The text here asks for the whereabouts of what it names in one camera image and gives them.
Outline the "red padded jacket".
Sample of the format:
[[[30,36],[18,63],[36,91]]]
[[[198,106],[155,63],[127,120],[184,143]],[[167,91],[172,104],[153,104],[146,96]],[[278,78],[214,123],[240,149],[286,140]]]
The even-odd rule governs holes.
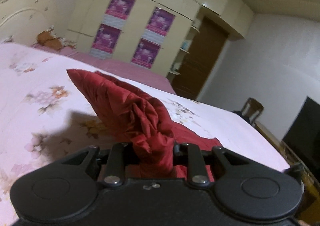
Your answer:
[[[119,143],[131,142],[141,160],[132,172],[142,178],[184,178],[187,169],[174,166],[175,143],[191,143],[210,151],[221,146],[172,121],[163,103],[141,89],[98,71],[69,69],[67,74]]]

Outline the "black flat television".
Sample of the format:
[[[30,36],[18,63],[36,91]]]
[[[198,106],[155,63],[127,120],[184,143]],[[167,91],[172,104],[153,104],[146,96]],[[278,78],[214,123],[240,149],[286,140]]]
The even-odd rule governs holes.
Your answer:
[[[319,104],[307,97],[283,137],[283,142],[312,172],[319,169],[319,129]]]

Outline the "white floral bed cover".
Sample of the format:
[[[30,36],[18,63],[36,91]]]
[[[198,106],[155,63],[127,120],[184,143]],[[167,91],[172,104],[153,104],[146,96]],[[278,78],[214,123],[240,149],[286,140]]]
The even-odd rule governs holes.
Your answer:
[[[17,215],[9,192],[28,172],[87,146],[110,149],[115,139],[71,82],[68,69],[95,67],[15,43],[1,45],[1,225]],[[278,171],[289,167],[267,140],[229,111],[134,82],[159,99],[171,119],[198,136]]]

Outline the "wooden chair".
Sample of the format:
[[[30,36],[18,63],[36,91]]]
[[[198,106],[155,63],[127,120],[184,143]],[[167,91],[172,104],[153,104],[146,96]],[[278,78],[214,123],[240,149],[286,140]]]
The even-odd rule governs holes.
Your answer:
[[[253,126],[254,122],[262,114],[263,110],[264,106],[259,101],[253,99],[252,97],[249,97],[242,109],[234,110],[233,113]]]

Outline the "pink bed sheet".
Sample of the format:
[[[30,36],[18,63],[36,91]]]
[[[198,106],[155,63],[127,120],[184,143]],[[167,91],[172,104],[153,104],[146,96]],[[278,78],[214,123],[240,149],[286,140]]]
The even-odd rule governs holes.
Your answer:
[[[112,60],[111,58],[101,60],[89,54],[78,52],[70,47],[64,47],[60,51],[56,51],[49,47],[40,45],[39,43],[34,44],[33,47],[72,58],[74,60],[96,67],[97,69],[101,69],[108,73],[145,84],[147,86],[165,91],[167,93],[176,94],[167,78],[132,63]]]

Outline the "cream corner shelf unit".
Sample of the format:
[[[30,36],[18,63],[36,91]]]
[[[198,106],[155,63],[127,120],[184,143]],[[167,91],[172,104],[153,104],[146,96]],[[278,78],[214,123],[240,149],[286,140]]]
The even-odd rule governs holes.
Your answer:
[[[175,76],[179,76],[180,75],[180,67],[184,61],[185,56],[187,56],[189,54],[189,48],[193,42],[193,39],[195,38],[195,36],[197,34],[200,33],[200,25],[202,23],[201,17],[197,16],[193,23],[190,26],[190,29],[184,39],[184,41],[182,42],[178,53],[176,55],[176,58],[174,59],[170,70],[167,74],[167,79],[169,80],[170,83],[172,83],[172,80],[174,79]]]

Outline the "orange brown cloth pile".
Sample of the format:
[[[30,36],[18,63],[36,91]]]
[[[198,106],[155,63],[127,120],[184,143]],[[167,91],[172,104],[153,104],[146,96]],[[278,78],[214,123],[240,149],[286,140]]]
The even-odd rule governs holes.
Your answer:
[[[37,43],[42,46],[60,51],[63,48],[61,38],[53,29],[48,29],[37,35]]]

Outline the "purple poster lower left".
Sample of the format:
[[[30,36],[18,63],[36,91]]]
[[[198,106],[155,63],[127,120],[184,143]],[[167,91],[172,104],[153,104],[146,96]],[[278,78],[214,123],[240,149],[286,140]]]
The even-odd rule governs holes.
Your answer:
[[[89,54],[99,59],[111,58],[121,30],[101,24],[92,43]]]

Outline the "purple poster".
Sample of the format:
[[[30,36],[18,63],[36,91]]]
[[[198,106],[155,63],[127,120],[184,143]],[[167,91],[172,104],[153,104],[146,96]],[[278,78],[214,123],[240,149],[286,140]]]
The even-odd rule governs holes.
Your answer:
[[[136,0],[111,0],[101,23],[122,30],[135,2]]]
[[[131,63],[151,69],[161,46],[145,39],[140,39]]]
[[[111,58],[121,30],[101,24],[92,43],[89,54],[99,59]]]
[[[161,8],[155,8],[142,34],[142,39],[162,45],[167,36],[175,15]]]

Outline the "purple poster lower right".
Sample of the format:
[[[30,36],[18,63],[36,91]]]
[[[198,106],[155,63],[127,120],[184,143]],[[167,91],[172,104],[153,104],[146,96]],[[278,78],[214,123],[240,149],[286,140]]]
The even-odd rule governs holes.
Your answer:
[[[161,46],[145,39],[140,39],[131,63],[151,69]]]

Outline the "brown wooden door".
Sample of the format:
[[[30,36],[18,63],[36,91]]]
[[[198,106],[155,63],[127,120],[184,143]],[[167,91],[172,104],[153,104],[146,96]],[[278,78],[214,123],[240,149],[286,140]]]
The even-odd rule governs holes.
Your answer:
[[[178,96],[196,100],[227,41],[229,33],[205,17],[200,33],[195,35],[187,55],[172,80]]]

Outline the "cream wooden headboard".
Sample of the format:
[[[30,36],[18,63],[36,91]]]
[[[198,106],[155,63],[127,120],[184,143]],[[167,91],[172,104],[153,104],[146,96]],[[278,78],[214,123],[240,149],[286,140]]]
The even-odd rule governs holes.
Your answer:
[[[54,0],[1,0],[0,7],[2,43],[31,46],[59,18]]]

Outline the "cream yellow wardrobe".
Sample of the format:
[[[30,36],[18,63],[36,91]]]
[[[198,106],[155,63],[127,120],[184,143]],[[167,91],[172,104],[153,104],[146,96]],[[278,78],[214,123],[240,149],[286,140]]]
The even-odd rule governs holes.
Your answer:
[[[111,0],[77,0],[69,20],[67,37],[81,52],[89,52]],[[213,16],[231,34],[245,37],[254,13],[242,0],[136,0],[114,48],[114,58],[131,62],[155,8],[175,15],[172,26],[151,70],[167,75],[194,19]]]

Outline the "purple poster upper left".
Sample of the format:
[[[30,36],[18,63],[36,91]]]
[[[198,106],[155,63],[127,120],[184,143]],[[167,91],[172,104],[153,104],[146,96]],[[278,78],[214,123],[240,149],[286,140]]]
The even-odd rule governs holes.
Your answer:
[[[111,0],[101,23],[122,30],[135,2],[136,0]]]

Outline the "purple poster upper right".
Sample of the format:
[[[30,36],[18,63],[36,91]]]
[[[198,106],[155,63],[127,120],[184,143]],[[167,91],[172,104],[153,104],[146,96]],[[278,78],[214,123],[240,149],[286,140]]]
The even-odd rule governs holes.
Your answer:
[[[167,36],[175,15],[161,8],[155,8],[142,34],[142,39],[162,45]]]

